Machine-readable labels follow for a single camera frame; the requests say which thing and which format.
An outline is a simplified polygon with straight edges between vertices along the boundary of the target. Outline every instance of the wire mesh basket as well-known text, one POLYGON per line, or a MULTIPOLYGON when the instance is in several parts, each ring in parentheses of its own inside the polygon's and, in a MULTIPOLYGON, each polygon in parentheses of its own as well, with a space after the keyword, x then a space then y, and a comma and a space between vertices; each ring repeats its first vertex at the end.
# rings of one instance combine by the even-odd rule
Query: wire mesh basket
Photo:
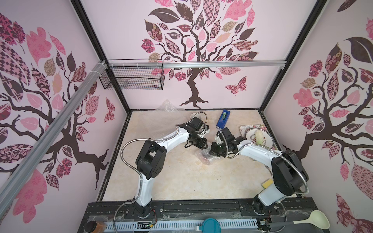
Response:
POLYGON ((142 89, 163 90, 164 70, 160 59, 149 60, 149 63, 134 63, 139 59, 121 59, 130 61, 123 64, 110 64, 100 75, 100 81, 104 89, 142 89))

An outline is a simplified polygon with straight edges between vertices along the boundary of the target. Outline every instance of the cable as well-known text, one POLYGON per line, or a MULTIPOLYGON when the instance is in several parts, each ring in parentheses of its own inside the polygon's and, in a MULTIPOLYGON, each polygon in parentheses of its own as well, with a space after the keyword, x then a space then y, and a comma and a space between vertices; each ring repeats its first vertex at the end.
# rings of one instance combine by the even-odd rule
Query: cable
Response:
MULTIPOLYGON (((202 111, 197 112, 197 113, 194 115, 194 117, 193 117, 192 119, 190 119, 190 121, 188 121, 188 122, 186 122, 186 123, 191 122, 191 121, 192 121, 192 120, 193 120, 193 119, 194 119, 198 114, 200 114, 200 113, 203 113, 203 114, 205 114, 205 116, 206 116, 206 120, 205 120, 205 123, 204 123, 204 129, 202 129, 201 132, 200 132, 200 134, 202 134, 202 131, 204 131, 204 130, 206 129, 206 123, 207 123, 207 114, 206 114, 205 112, 202 112, 202 111)), ((122 149, 120 150, 120 158, 121 158, 121 160, 123 161, 123 163, 124 163, 125 165, 127 165, 128 167, 130 167, 130 168, 131 168, 132 170, 134 170, 135 172, 137 172, 137 174, 140 176, 140 187, 139 187, 139 191, 138 191, 138 193, 137 193, 137 196, 136 196, 136 198, 135 198, 134 200, 132 200, 132 201, 130 201, 130 202, 124 202, 124 203, 123 203, 122 205, 120 205, 120 206, 118 207, 118 209, 115 211, 114 218, 113 218, 113 228, 114 228, 114 231, 115 231, 116 233, 119 233, 119 232, 117 231, 117 229, 116 229, 116 226, 115 226, 115 217, 116 217, 116 215, 117 215, 119 209, 120 209, 122 206, 124 206, 124 205, 132 204, 132 203, 134 203, 135 201, 137 201, 137 199, 140 197, 140 193, 141 193, 141 190, 142 190, 142 181, 143 181, 141 173, 140 173, 140 172, 139 172, 139 171, 138 171, 134 166, 132 166, 131 164, 129 164, 129 163, 124 159, 124 157, 123 157, 123 151, 124 151, 124 149, 125 149, 129 144, 131 144, 131 143, 133 143, 133 142, 136 142, 136 141, 165 142, 165 141, 167 141, 167 140, 170 140, 170 139, 176 137, 176 136, 179 134, 178 126, 179 126, 179 125, 175 125, 175 128, 176 128, 176 134, 173 135, 173 136, 171 136, 171 137, 169 137, 169 138, 167 138, 167 139, 162 139, 162 140, 153 140, 153 139, 148 139, 148 138, 138 138, 138 139, 133 139, 133 140, 127 142, 127 143, 122 147, 122 149)))

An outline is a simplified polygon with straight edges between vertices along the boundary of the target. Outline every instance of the brown jar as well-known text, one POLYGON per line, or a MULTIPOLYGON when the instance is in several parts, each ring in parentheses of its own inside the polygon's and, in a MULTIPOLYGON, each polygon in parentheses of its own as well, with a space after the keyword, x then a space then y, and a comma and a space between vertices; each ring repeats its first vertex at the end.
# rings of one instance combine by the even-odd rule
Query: brown jar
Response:
POLYGON ((103 222, 89 221, 84 226, 84 230, 88 233, 103 233, 106 229, 106 224, 103 222))

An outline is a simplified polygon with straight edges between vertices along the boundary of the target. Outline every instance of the white ladle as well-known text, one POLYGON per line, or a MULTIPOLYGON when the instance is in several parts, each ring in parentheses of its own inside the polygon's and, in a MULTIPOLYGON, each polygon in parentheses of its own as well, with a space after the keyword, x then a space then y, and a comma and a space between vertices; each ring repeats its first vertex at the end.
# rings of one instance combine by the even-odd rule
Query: white ladle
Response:
POLYGON ((300 223, 311 223, 317 226, 320 229, 328 229, 330 227, 330 223, 323 212, 320 210, 314 210, 311 212, 310 217, 305 220, 300 221, 292 221, 292 222, 279 222, 279 223, 269 223, 267 224, 268 227, 282 227, 286 225, 293 225, 293 224, 300 224, 300 223))

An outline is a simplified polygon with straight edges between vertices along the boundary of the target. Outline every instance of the teal lid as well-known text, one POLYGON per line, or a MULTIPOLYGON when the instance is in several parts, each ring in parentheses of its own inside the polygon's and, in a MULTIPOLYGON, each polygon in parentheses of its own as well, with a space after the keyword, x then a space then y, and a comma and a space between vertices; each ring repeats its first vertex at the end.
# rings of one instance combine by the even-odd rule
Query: teal lid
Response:
POLYGON ((202 224, 203 233, 220 233, 220 224, 216 219, 208 218, 202 224))

